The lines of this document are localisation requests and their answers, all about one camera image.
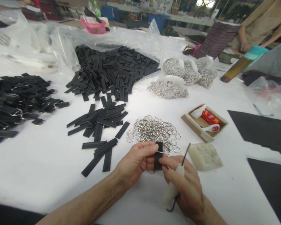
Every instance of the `forearm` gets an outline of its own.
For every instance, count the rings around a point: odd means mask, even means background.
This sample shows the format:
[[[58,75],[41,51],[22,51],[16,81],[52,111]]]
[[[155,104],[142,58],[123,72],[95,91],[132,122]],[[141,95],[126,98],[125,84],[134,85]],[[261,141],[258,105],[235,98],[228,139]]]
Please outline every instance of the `forearm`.
[[[204,212],[194,220],[196,225],[227,225],[221,215],[214,208],[210,200],[204,195]]]
[[[238,35],[239,35],[239,40],[241,43],[248,42],[247,37],[246,37],[246,27],[245,26],[240,27],[240,29],[238,30]]]
[[[124,196],[127,190],[123,186],[121,178],[113,171],[91,189],[48,214],[37,225],[93,224]]]
[[[275,34],[274,36],[272,36],[270,39],[268,39],[264,44],[261,45],[261,47],[266,47],[269,44],[273,43],[274,41],[276,41],[279,37],[281,36],[281,34]]]

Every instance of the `hand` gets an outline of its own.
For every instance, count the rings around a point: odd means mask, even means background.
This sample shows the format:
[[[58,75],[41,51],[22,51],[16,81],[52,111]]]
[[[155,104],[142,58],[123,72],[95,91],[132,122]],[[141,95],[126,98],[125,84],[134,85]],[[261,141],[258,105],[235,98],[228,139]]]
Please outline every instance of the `hand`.
[[[158,145],[155,142],[137,143],[118,163],[115,170],[127,189],[138,181],[145,170],[153,170],[157,151]]]
[[[177,203],[182,213],[194,222],[204,213],[204,198],[200,178],[195,167],[187,160],[184,161],[185,176],[175,172],[183,161],[183,156],[167,157],[165,154],[159,162],[163,165],[165,180],[174,183],[180,195]]]
[[[249,42],[245,41],[241,43],[240,52],[246,53],[251,48]]]

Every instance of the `awl handle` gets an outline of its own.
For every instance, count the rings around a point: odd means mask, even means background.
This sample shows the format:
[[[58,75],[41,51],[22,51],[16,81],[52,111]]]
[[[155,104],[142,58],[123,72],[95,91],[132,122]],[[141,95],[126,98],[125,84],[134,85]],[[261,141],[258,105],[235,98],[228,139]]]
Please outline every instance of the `awl handle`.
[[[179,165],[175,171],[184,177],[184,165]],[[178,189],[172,182],[170,182],[163,195],[164,206],[168,208],[178,194]]]

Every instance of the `teal bottle cap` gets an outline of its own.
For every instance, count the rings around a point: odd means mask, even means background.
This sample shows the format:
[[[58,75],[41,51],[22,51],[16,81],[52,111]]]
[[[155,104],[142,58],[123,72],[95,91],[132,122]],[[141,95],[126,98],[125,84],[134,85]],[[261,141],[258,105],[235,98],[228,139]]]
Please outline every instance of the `teal bottle cap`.
[[[250,50],[247,51],[247,53],[244,55],[245,58],[250,60],[255,60],[262,56],[264,53],[267,53],[269,50],[260,46],[253,46],[250,48]]]

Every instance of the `purple object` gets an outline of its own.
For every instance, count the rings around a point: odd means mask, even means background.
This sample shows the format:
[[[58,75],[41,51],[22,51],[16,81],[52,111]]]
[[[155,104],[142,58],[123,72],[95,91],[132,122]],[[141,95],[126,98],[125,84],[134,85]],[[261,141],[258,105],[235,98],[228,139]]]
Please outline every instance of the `purple object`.
[[[228,46],[229,42],[234,39],[238,29],[239,25],[216,21],[211,27],[205,41],[195,54],[195,57],[198,59],[209,55],[213,59],[217,58]]]

